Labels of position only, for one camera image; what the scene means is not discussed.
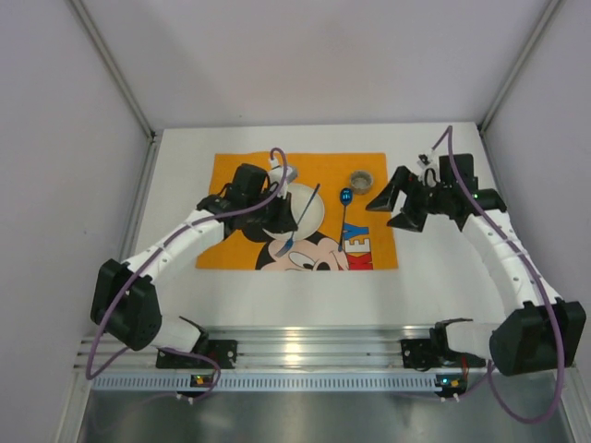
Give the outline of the blue metal spoon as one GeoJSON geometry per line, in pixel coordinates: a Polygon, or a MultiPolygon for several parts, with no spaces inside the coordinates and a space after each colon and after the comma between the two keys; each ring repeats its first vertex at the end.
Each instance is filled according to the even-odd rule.
{"type": "Polygon", "coordinates": [[[340,191],[339,199],[340,199],[341,205],[343,206],[343,217],[342,217],[342,222],[341,222],[340,238],[339,238],[339,242],[338,242],[338,251],[339,252],[342,252],[344,250],[344,226],[345,226],[346,212],[347,212],[348,206],[353,201],[353,195],[354,195],[353,190],[350,187],[344,187],[340,191]]]}

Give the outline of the aluminium mounting rail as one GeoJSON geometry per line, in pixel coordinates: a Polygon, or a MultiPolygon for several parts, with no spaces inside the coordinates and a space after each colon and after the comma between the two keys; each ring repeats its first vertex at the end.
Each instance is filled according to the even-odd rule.
{"type": "MultiPolygon", "coordinates": [[[[400,340],[431,339],[429,326],[352,328],[212,328],[209,340],[236,340],[235,367],[224,370],[380,370],[406,369],[400,340]]],[[[156,369],[158,350],[147,347],[127,351],[108,361],[123,344],[105,334],[92,359],[91,370],[107,365],[110,371],[156,369]]],[[[444,368],[458,369],[461,361],[447,362],[444,368]]]]}

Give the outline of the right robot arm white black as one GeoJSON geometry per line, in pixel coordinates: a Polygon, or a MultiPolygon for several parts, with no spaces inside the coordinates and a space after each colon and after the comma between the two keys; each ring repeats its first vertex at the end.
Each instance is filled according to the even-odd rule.
{"type": "Polygon", "coordinates": [[[560,353],[565,366],[573,365],[586,312],[542,278],[515,235],[500,194],[479,186],[472,155],[441,156],[437,167],[425,166],[421,175],[398,167],[366,209],[391,212],[400,194],[404,203],[389,226],[420,233],[429,215],[455,222],[482,259],[506,315],[498,324],[468,318],[437,322],[429,335],[439,357],[490,360],[504,376],[555,369],[560,353]]]}

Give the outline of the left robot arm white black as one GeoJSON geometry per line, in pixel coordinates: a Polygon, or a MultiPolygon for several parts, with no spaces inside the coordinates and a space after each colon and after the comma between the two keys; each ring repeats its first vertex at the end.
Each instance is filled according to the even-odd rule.
{"type": "Polygon", "coordinates": [[[201,200],[163,239],[133,257],[102,264],[91,321],[132,351],[154,347],[180,354],[202,352],[206,330],[187,318],[163,314],[159,287],[236,231],[295,230],[288,186],[296,177],[295,168],[276,160],[269,171],[239,165],[230,183],[201,200]]]}

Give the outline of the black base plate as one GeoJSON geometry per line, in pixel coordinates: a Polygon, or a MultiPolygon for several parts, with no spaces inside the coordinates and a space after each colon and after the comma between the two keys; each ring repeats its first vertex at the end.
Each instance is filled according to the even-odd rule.
{"type": "MultiPolygon", "coordinates": [[[[209,340],[199,353],[210,358],[221,369],[235,367],[237,358],[236,340],[209,340]]],[[[207,369],[212,368],[208,362],[196,360],[175,353],[159,351],[155,366],[158,369],[207,369]]]]}
{"type": "Polygon", "coordinates": [[[443,367],[440,349],[431,339],[404,339],[400,345],[404,368],[426,372],[443,367]]]}

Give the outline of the blue metal fork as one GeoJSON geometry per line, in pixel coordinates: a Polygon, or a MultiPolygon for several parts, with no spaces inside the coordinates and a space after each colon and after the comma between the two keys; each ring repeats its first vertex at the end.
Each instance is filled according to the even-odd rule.
{"type": "MultiPolygon", "coordinates": [[[[306,215],[306,212],[308,211],[308,208],[310,206],[310,204],[313,202],[315,196],[318,194],[320,190],[320,184],[316,184],[314,191],[312,192],[312,194],[310,195],[308,202],[306,204],[306,206],[303,208],[299,219],[297,220],[297,224],[300,224],[303,221],[304,216],[306,215]]],[[[289,239],[284,243],[284,245],[278,250],[277,252],[277,257],[282,257],[284,256],[293,246],[294,244],[294,237],[295,237],[296,232],[292,231],[289,239]]]]}

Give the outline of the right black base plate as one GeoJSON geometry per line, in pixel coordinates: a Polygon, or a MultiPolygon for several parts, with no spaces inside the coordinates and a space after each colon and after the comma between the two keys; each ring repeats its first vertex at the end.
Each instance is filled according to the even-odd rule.
{"type": "Polygon", "coordinates": [[[404,339],[400,345],[404,368],[426,372],[443,367],[440,349],[431,339],[404,339]]]}

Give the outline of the cream round plate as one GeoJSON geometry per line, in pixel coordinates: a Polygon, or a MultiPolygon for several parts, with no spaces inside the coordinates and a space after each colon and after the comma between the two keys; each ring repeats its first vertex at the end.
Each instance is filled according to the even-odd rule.
{"type": "MultiPolygon", "coordinates": [[[[297,183],[288,186],[288,191],[292,193],[292,212],[296,222],[299,219],[303,208],[306,206],[310,195],[314,191],[314,188],[315,186],[306,186],[297,183]]],[[[297,225],[294,242],[304,240],[314,234],[322,225],[324,214],[324,203],[319,191],[313,202],[310,204],[303,221],[297,225]]],[[[289,239],[290,235],[291,233],[285,233],[276,236],[274,239],[285,242],[289,239]]]]}

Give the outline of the small grey ceramic cup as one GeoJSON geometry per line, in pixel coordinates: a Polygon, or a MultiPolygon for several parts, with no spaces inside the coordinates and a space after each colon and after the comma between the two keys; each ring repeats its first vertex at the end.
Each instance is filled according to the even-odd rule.
{"type": "Polygon", "coordinates": [[[368,171],[356,170],[349,175],[349,187],[355,195],[366,195],[373,184],[373,175],[368,171]]]}

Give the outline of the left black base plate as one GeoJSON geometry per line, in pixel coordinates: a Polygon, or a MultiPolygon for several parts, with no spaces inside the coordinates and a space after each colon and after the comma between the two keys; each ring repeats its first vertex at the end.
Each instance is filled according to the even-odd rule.
{"type": "MultiPolygon", "coordinates": [[[[236,340],[209,340],[199,353],[210,358],[221,369],[235,367],[237,358],[236,340]]],[[[196,360],[175,353],[159,351],[155,366],[158,369],[207,369],[212,368],[208,362],[196,360]]]]}

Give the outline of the orange cartoon mouse placemat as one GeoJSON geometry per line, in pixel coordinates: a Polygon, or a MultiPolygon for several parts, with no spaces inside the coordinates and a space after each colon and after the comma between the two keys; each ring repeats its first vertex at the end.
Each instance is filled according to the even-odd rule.
{"type": "Polygon", "coordinates": [[[241,231],[198,257],[199,269],[225,270],[384,270],[398,266],[389,214],[370,212],[366,205],[388,182],[383,153],[290,153],[288,162],[298,170],[293,183],[320,184],[325,214],[320,228],[310,237],[294,242],[282,257],[280,240],[247,240],[241,231]],[[344,226],[344,250],[338,251],[343,206],[339,196],[349,187],[349,175],[368,171],[374,184],[366,195],[353,195],[344,226]]]}

